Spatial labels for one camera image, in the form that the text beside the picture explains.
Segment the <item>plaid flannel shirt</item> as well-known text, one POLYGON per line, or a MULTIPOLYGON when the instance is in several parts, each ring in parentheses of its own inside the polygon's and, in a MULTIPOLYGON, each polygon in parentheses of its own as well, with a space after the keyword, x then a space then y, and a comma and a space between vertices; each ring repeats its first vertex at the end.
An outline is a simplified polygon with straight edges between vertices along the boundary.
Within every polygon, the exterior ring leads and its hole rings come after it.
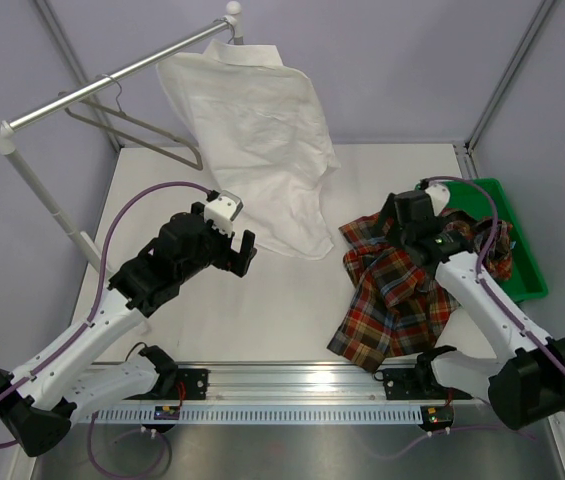
POLYGON ((405 251, 375 232, 377 213, 339 228, 355 287, 327 349, 367 372, 388 358, 432 349, 460 304, 405 251))

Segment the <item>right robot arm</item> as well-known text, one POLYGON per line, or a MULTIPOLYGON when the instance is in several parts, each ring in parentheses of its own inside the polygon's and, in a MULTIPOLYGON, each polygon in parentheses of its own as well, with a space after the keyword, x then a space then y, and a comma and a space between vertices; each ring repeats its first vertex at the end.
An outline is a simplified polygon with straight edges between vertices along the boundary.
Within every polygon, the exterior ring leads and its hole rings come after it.
POLYGON ((391 193, 376 224, 459 302, 494 355, 468 356, 441 346, 418 356, 414 383, 424 396, 455 389, 488 402, 499 420, 519 430, 565 411, 565 338, 555 340, 502 290, 467 239, 446 227, 448 189, 391 193))

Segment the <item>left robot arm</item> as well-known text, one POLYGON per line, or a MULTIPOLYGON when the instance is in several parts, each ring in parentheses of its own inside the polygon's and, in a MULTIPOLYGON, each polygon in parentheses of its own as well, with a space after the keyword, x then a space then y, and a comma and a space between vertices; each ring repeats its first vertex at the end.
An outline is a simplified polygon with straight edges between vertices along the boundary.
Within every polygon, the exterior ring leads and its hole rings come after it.
POLYGON ((164 224, 97 294, 92 310, 44 350, 11 371, 0 369, 0 420, 29 457, 54 448, 79 420, 134 397, 164 399, 181 380, 160 347, 85 376, 108 347, 174 299, 181 286, 213 266, 243 277, 256 254, 246 231, 233 250, 233 223, 243 205, 227 192, 164 224))

